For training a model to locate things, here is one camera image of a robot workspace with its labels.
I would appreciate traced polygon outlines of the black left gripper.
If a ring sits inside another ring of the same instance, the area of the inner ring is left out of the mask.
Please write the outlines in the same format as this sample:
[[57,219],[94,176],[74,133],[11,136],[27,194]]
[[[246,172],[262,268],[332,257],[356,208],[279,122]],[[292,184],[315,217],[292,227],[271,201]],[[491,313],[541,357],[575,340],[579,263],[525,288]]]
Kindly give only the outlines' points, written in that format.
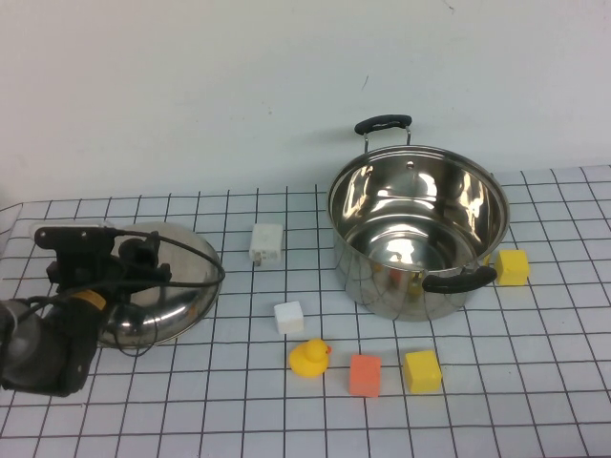
[[114,246],[75,250],[53,248],[55,261],[47,267],[47,275],[56,284],[56,292],[64,293],[79,287],[98,283],[94,290],[115,293],[125,289],[126,281],[166,283],[172,279],[168,263],[158,265],[160,240],[158,232],[147,234],[135,241],[135,262],[124,266],[113,255]]

